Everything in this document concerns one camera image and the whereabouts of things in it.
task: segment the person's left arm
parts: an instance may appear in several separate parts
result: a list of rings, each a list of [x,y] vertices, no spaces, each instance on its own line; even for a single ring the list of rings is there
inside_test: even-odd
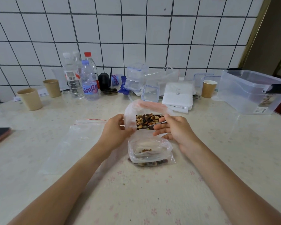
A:
[[[74,203],[100,164],[134,130],[125,128],[123,114],[109,119],[98,142],[52,186],[37,197],[8,225],[64,224]]]

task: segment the wall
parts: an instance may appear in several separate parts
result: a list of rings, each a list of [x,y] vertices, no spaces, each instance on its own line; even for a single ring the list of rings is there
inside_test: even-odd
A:
[[[98,72],[136,61],[220,74],[237,67],[263,0],[0,0],[0,102],[42,87],[62,53],[92,52]]]

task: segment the person's right arm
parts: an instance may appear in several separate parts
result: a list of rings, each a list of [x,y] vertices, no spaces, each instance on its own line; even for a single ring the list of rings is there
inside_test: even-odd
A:
[[[250,189],[192,131],[184,117],[165,115],[154,135],[179,143],[181,152],[198,169],[233,225],[281,225],[281,213]]]

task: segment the water bottle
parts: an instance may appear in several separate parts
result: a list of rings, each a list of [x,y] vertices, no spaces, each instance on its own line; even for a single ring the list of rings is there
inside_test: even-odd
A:
[[[96,76],[88,60],[82,60],[81,80],[85,98],[91,101],[97,100],[99,98],[99,92]]]
[[[81,74],[82,63],[79,51],[73,51],[74,62],[78,66],[79,74]]]
[[[84,98],[81,79],[77,65],[75,64],[70,53],[63,53],[65,58],[65,65],[63,67],[64,73],[66,75],[68,86],[70,88],[71,94],[77,98]]]
[[[90,64],[90,67],[92,67],[93,70],[94,70],[93,73],[96,76],[97,87],[98,87],[98,89],[100,89],[97,66],[96,66],[94,60],[92,59],[92,53],[91,52],[85,52],[84,55],[85,55],[85,59],[88,60],[88,62]]]

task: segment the beige paper cup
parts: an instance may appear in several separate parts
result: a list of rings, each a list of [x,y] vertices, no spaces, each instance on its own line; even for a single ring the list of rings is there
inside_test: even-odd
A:
[[[39,94],[35,88],[26,88],[17,92],[28,110],[38,110],[43,107]]]
[[[211,98],[216,88],[217,82],[213,80],[204,80],[202,88],[202,97]]]
[[[61,96],[59,83],[58,83],[57,79],[44,80],[43,83],[44,83],[49,95],[52,98]]]

